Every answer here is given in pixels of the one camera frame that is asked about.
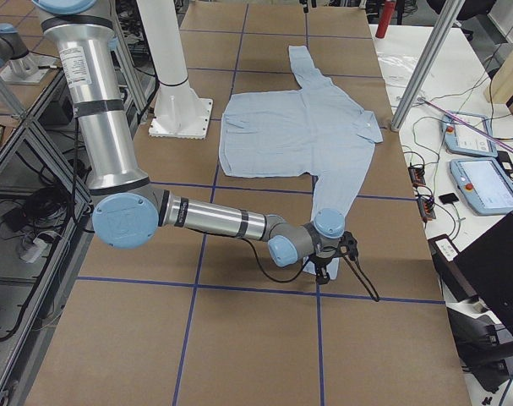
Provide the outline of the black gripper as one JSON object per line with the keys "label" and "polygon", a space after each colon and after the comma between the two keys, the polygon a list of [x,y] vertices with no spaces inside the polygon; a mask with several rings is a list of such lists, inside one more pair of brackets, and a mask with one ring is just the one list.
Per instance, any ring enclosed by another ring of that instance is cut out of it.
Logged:
{"label": "black gripper", "polygon": [[315,275],[317,284],[327,284],[330,281],[330,275],[337,275],[340,266],[342,253],[334,250],[321,254],[312,254],[309,257],[309,272]]}

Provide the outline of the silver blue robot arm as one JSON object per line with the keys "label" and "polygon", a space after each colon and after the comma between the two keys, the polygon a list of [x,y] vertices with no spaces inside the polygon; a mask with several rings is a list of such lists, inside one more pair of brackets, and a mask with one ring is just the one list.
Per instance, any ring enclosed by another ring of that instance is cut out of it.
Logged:
{"label": "silver blue robot arm", "polygon": [[235,239],[266,242],[280,267],[312,263],[316,282],[330,280],[329,264],[341,255],[345,221],[324,209],[301,226],[264,215],[177,196],[154,188],[137,162],[113,66],[114,6],[110,1],[38,1],[45,37],[58,50],[92,175],[88,183],[96,235],[132,249],[159,227],[172,225]]}

